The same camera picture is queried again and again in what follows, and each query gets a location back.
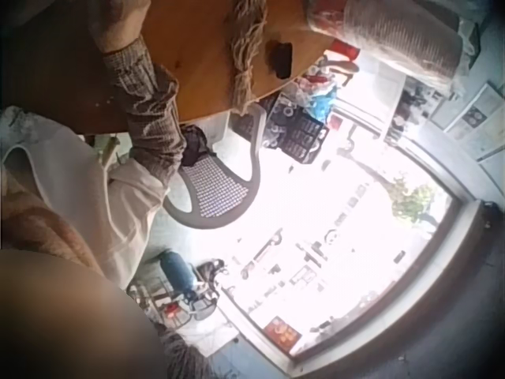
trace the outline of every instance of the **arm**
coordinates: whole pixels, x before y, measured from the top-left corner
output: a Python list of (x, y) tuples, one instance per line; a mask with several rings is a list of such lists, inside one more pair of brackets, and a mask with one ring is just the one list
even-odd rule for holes
[(177, 81), (153, 66), (140, 30), (149, 0), (89, 0), (91, 32), (116, 100), (125, 112), (133, 148), (130, 159), (109, 173), (105, 276), (126, 288), (148, 243), (155, 214), (185, 148), (175, 104)]
[(168, 187), (185, 148), (175, 104), (177, 81), (165, 69), (152, 65), (141, 37), (106, 55), (104, 62), (128, 120), (133, 143), (130, 156)]
[(140, 30), (150, 0), (90, 0), (92, 35), (132, 138), (131, 156), (165, 187), (185, 148), (178, 127), (177, 81), (152, 64)]

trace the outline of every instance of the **window frame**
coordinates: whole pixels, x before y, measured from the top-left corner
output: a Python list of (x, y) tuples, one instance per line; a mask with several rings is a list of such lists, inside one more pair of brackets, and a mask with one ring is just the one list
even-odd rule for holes
[[(367, 129), (376, 136), (382, 137), (384, 132), (375, 126), (367, 123), (346, 112), (340, 112), (336, 109), (335, 113), (348, 118), (357, 126)], [(302, 351), (296, 356), (291, 356), (280, 350), (268, 337), (255, 321), (242, 310), (236, 302), (223, 291), (222, 308), (224, 314), (230, 314), (230, 321), (245, 336), (261, 354), (281, 371), (291, 377), (305, 375), (310, 371), (317, 370), (318, 367), (332, 364), (340, 358), (328, 358), (328, 353), (335, 348), (341, 347), (347, 343), (347, 340), (353, 339), (363, 328), (369, 326), (374, 320), (387, 312), (395, 302), (404, 298), (406, 291), (416, 282), (423, 280), (422, 276), (430, 271), (430, 264), (437, 259), (440, 253), (455, 256), (461, 247), (460, 242), (466, 239), (471, 232), (471, 227), (475, 223), (480, 204), (475, 202), (469, 191), (456, 179), (450, 172), (434, 157), (430, 156), (419, 144), (405, 137), (401, 138), (398, 145), (395, 146), (402, 154), (411, 159), (416, 165), (422, 168), (432, 179), (441, 186), (451, 196), (452, 202), (447, 209), (440, 225), (437, 227), (434, 235), (420, 252), (417, 259), (402, 275), (402, 277), (383, 293), (380, 298), (366, 310), (362, 315), (351, 321), (343, 329), (335, 333), (332, 337)]]

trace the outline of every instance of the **black bag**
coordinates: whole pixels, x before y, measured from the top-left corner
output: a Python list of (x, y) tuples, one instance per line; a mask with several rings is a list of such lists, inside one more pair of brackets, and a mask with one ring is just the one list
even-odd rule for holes
[(181, 131), (187, 144), (182, 153), (182, 166), (192, 167), (207, 155), (215, 156), (215, 153), (207, 146), (207, 137), (205, 137), (204, 131), (198, 126), (184, 126)]

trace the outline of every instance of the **tree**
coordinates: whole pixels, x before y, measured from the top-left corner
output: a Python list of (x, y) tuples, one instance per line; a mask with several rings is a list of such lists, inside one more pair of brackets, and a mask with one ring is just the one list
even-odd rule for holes
[(425, 211), (432, 196), (433, 189), (430, 186), (424, 184), (409, 193), (405, 179), (396, 178), (395, 197), (391, 197), (393, 216), (415, 223)]
[(433, 189), (430, 186), (424, 184), (410, 191), (404, 178), (395, 178), (393, 182), (389, 182), (376, 170), (356, 160), (351, 154), (344, 156), (357, 164), (387, 191), (392, 203), (393, 216), (411, 223), (419, 220), (433, 196)]

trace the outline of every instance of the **hand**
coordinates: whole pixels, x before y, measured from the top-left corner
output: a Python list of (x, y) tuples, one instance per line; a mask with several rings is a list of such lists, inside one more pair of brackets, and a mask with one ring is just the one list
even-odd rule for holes
[(139, 38), (151, 0), (88, 0), (89, 28), (104, 54), (120, 51)]

